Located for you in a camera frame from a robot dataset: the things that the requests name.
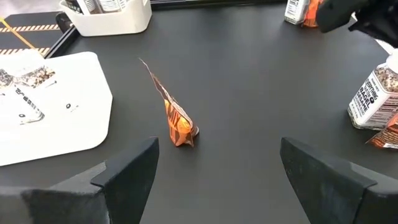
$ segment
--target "wrapper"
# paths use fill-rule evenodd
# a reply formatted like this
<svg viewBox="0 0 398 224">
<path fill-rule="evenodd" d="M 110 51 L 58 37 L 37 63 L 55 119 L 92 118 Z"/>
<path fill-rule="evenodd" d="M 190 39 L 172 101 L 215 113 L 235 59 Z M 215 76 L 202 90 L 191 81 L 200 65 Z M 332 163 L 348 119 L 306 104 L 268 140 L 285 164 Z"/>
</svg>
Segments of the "wrapper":
<svg viewBox="0 0 398 224">
<path fill-rule="evenodd" d="M 27 124 L 44 119 L 30 91 L 15 83 L 16 77 L 0 68 L 0 126 Z"/>
<path fill-rule="evenodd" d="M 311 0 L 308 5 L 307 13 L 305 14 L 303 26 L 305 27 L 318 27 L 317 24 L 317 11 L 319 5 L 323 2 L 323 0 Z"/>
<path fill-rule="evenodd" d="M 15 83 L 17 85 L 24 85 L 31 88 L 37 88 L 39 85 L 41 85 L 43 82 L 53 77 L 54 75 L 55 72 L 52 69 L 43 65 L 31 72 L 26 73 L 25 75 L 16 77 Z"/>
<path fill-rule="evenodd" d="M 387 127 L 377 133 L 367 143 L 378 148 L 398 149 L 398 114 L 387 124 Z"/>
<path fill-rule="evenodd" d="M 166 107 L 167 122 L 170 129 L 170 138 L 175 146 L 189 144 L 194 146 L 193 138 L 199 133 L 199 128 L 195 126 L 191 118 L 186 114 L 177 100 L 169 95 L 157 77 L 149 70 L 148 65 L 141 60 L 146 66 L 152 80 L 154 81 L 157 91 L 162 95 Z"/>
</svg>

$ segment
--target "table surface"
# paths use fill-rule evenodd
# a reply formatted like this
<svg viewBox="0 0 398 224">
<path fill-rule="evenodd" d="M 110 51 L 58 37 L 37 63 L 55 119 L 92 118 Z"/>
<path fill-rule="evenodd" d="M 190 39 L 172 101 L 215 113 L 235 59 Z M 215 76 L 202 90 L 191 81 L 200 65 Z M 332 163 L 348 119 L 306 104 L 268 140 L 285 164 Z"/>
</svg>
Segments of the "table surface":
<svg viewBox="0 0 398 224">
<path fill-rule="evenodd" d="M 283 136 L 398 178 L 398 154 L 364 143 L 346 108 L 387 54 L 346 27 L 283 22 L 284 5 L 154 12 L 137 35 L 80 37 L 114 96 L 95 149 L 0 167 L 3 185 L 48 186 L 149 137 L 160 139 L 141 223 L 308 223 L 279 157 Z M 194 149 L 169 139 L 163 99 L 138 58 L 199 126 Z"/>
</svg>

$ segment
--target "orange wrapper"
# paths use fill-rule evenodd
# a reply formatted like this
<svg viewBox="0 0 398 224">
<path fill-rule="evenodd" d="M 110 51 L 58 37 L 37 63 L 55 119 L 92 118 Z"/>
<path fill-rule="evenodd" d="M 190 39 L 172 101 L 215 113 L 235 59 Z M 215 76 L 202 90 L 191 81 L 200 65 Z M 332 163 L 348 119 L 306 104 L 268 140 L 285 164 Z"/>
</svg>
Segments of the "orange wrapper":
<svg viewBox="0 0 398 224">
<path fill-rule="evenodd" d="M 318 27 L 316 22 L 317 11 L 319 5 L 323 2 L 323 0 L 310 0 L 310 4 L 308 5 L 307 13 L 305 14 L 305 19 L 303 26 L 306 27 Z"/>
<path fill-rule="evenodd" d="M 387 124 L 387 127 L 371 138 L 368 143 L 378 148 L 398 149 L 398 114 Z"/>
<path fill-rule="evenodd" d="M 159 91 L 164 99 L 172 142 L 175 146 L 189 144 L 193 147 L 193 138 L 199 133 L 199 128 L 194 125 L 191 118 L 186 114 L 182 107 L 178 105 L 177 100 L 169 95 L 157 77 L 149 70 L 148 65 L 143 60 L 141 60 L 141 62 L 146 66 L 155 83 L 157 91 Z"/>
</svg>

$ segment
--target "bottle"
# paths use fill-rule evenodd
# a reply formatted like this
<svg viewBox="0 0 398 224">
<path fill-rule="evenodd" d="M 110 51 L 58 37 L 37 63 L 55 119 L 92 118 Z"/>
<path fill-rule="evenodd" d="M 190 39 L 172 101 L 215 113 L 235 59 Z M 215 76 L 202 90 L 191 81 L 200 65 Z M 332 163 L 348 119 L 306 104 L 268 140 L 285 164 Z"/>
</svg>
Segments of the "bottle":
<svg viewBox="0 0 398 224">
<path fill-rule="evenodd" d="M 66 3 L 71 10 L 83 15 L 101 13 L 95 0 L 66 0 Z"/>
<path fill-rule="evenodd" d="M 395 49 L 355 94 L 348 114 L 355 128 L 382 130 L 397 112 L 398 49 Z"/>
<path fill-rule="evenodd" d="M 126 0 L 98 0 L 98 2 L 103 13 L 120 12 L 127 4 Z"/>
<path fill-rule="evenodd" d="M 285 21 L 295 25 L 304 21 L 310 0 L 289 0 L 285 10 Z"/>
</svg>

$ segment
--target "hazard tape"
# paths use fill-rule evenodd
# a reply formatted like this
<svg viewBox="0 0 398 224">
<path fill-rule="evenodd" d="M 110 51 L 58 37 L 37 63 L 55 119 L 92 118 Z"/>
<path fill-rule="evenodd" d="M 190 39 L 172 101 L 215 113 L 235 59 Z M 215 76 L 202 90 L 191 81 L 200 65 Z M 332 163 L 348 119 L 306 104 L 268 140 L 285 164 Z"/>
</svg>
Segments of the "hazard tape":
<svg viewBox="0 0 398 224">
<path fill-rule="evenodd" d="M 28 32 L 28 31 L 44 31 L 44 30 L 59 30 L 58 25 L 38 25 L 38 26 L 20 26 L 13 27 L 17 32 Z M 8 28 L 0 28 L 0 32 L 10 32 Z"/>
<path fill-rule="evenodd" d="M 10 55 L 17 52 L 21 52 L 23 50 L 27 49 L 0 49 L 0 55 Z M 49 47 L 37 48 L 36 50 L 38 50 L 42 55 L 45 55 L 50 50 L 50 48 Z"/>
</svg>

